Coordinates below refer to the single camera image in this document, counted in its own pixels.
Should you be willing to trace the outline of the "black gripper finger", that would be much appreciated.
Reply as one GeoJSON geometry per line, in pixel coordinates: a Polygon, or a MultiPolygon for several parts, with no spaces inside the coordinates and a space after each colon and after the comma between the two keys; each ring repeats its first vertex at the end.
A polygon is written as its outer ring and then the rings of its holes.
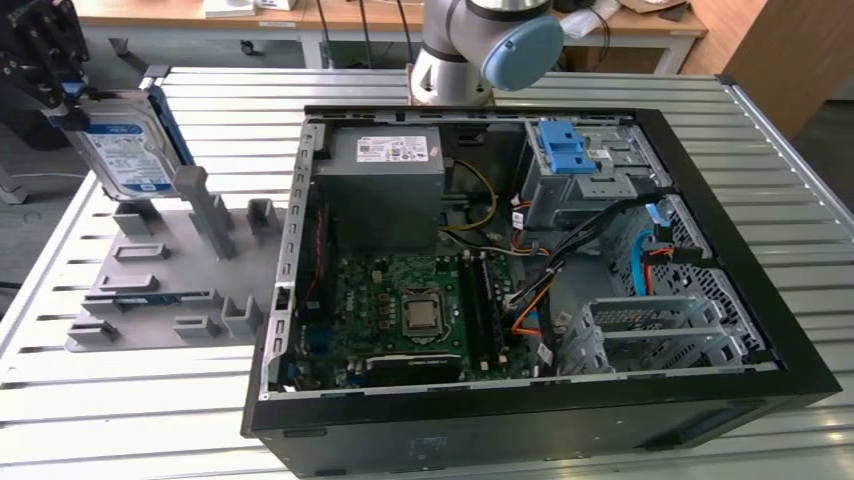
{"type": "Polygon", "coordinates": [[[82,108],[89,90],[83,64],[89,60],[87,47],[70,52],[54,47],[46,56],[17,56],[2,50],[2,111],[39,111],[61,130],[85,131],[90,117],[82,108]]]}

